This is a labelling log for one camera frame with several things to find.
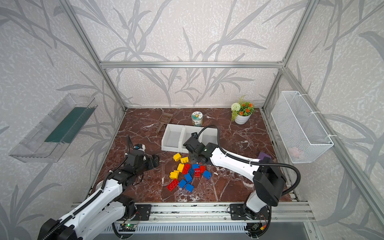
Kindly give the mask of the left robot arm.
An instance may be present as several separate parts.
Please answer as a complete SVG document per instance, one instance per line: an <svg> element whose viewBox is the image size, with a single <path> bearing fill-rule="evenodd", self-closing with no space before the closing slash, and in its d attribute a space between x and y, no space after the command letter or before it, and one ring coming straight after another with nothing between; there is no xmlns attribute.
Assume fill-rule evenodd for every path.
<svg viewBox="0 0 384 240"><path fill-rule="evenodd" d="M140 217L135 201L123 194L137 176L159 166L158 155L132 150L110 172L99 188L58 220L49 219L41 227L39 240L92 240L116 221Z"/></svg>

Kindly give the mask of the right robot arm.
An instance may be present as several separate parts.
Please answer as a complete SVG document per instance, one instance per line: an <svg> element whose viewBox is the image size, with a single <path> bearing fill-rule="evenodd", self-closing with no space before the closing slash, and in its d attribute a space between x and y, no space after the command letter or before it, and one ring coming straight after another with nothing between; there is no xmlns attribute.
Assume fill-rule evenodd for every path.
<svg viewBox="0 0 384 240"><path fill-rule="evenodd" d="M300 171L292 165L273 163L270 158L246 158L225 150L220 144L204 145L198 140L197 133L193 133L183 146L197 162L228 169L253 182L254 191L248 196L240 212L240 216L248 219L254 220L262 210L268 211L270 207L276 207L281 197L293 191L301 181ZM282 168L296 173L296 180L288 189L285 189L287 179Z"/></svg>

